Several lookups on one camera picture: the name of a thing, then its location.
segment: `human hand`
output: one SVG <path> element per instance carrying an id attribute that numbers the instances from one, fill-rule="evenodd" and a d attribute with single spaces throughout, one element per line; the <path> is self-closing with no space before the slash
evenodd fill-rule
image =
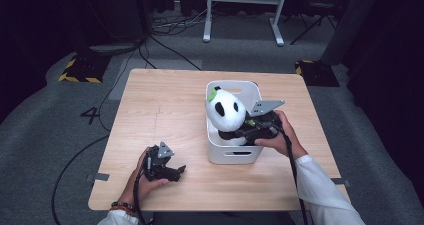
<path id="1" fill-rule="evenodd" d="M 126 202 L 131 205 L 134 205 L 134 196 L 133 196 L 134 183 L 137 178 L 137 174 L 140 170 L 140 167 L 143 165 L 143 160 L 144 160 L 144 157 L 146 156 L 146 152 L 149 149 L 150 148 L 147 147 L 146 150 L 144 150 L 144 152 L 141 154 L 140 158 L 138 159 L 137 167 L 134 169 L 134 171 L 131 173 L 131 176 L 128 178 L 127 185 L 125 186 L 125 189 L 122 192 L 118 202 Z M 142 175 L 140 177 L 140 183 L 138 186 L 138 201 L 139 202 L 143 201 L 143 199 L 145 199 L 151 191 L 167 183 L 169 183 L 169 180 L 165 178 L 149 181 L 146 178 L 146 176 Z"/>
<path id="2" fill-rule="evenodd" d="M 303 155 L 308 154 L 308 152 L 300 144 L 299 139 L 297 138 L 296 133 L 289 121 L 287 120 L 287 117 L 284 112 L 277 110 L 274 112 L 280 118 L 282 122 L 282 129 L 292 142 L 293 158 L 297 159 Z M 283 134 L 281 133 L 278 133 L 277 136 L 272 139 L 258 138 L 255 140 L 255 144 L 258 146 L 274 148 L 277 152 L 288 157 L 287 144 Z"/>

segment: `person's left hand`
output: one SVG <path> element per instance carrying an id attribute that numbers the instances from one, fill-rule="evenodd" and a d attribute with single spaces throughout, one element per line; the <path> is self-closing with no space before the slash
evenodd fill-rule
<path id="1" fill-rule="evenodd" d="M 131 204 L 134 206 L 134 197 L 133 197 L 133 190 L 134 190 L 134 183 L 135 179 L 137 177 L 138 171 L 140 170 L 140 167 L 142 166 L 144 157 L 146 156 L 146 152 L 150 149 L 150 147 L 147 147 L 146 150 L 141 154 L 140 158 L 138 159 L 137 167 L 135 170 L 131 173 L 131 176 L 128 179 L 127 185 L 125 186 L 124 191 L 121 194 L 121 197 L 119 197 L 118 202 L 126 202 L 128 204 Z M 141 203 L 143 199 L 147 197 L 147 195 L 155 190 L 158 187 L 161 187 L 165 184 L 169 183 L 168 179 L 159 179 L 154 181 L 149 181 L 146 176 L 142 175 L 140 178 L 140 183 L 138 186 L 138 201 Z"/>

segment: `person's arm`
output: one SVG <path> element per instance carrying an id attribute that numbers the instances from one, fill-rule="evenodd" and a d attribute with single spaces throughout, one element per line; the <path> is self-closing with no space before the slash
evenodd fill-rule
<path id="1" fill-rule="evenodd" d="M 138 159 L 137 167 L 134 169 L 134 171 L 131 173 L 130 177 L 128 178 L 127 185 L 125 186 L 124 191 L 122 191 L 121 196 L 116 201 L 117 205 L 112 206 L 111 210 L 107 214 L 107 217 L 105 217 L 103 220 L 101 220 L 98 225 L 137 225 L 138 224 L 138 218 L 135 217 L 135 213 L 129 211 L 126 207 L 134 207 L 134 197 L 133 197 L 133 190 L 134 190 L 134 182 L 137 177 L 137 173 L 140 170 L 140 167 L 142 166 L 142 162 L 144 159 L 144 156 L 146 155 L 146 152 L 149 150 L 149 148 L 146 148 L 146 150 L 141 154 L 140 158 Z M 138 190 L 138 201 L 141 203 L 147 195 L 153 191 L 154 189 L 163 186 L 167 184 L 169 181 L 168 179 L 159 179 L 154 181 L 149 181 L 144 175 L 140 178 L 140 185 Z"/>
<path id="2" fill-rule="evenodd" d="M 320 224 L 364 224 L 353 208 L 321 166 L 316 163 L 300 144 L 293 127 L 281 111 L 275 111 L 282 128 L 292 142 L 293 158 L 297 170 L 299 198 L 309 203 L 314 223 Z M 256 145 L 270 147 L 288 156 L 287 145 L 281 133 L 273 139 L 257 139 Z"/>

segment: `white plastic bin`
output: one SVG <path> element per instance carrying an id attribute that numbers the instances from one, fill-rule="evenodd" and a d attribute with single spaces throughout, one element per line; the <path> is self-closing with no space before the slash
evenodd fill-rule
<path id="1" fill-rule="evenodd" d="M 251 111 L 257 101 L 261 101 L 258 86 L 250 81 L 221 80 L 212 81 L 206 87 L 206 99 L 216 86 L 231 92 L 244 104 L 247 111 Z M 262 146 L 224 146 L 223 139 L 206 115 L 208 133 L 209 160 L 216 164 L 249 164 L 254 163 L 261 154 Z"/>

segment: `panda's black eye patch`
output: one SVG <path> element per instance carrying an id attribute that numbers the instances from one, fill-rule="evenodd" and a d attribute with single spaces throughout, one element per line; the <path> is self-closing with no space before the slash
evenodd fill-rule
<path id="1" fill-rule="evenodd" d="M 215 104 L 215 110 L 221 115 L 221 117 L 225 116 L 224 107 L 222 107 L 222 104 L 219 102 Z"/>

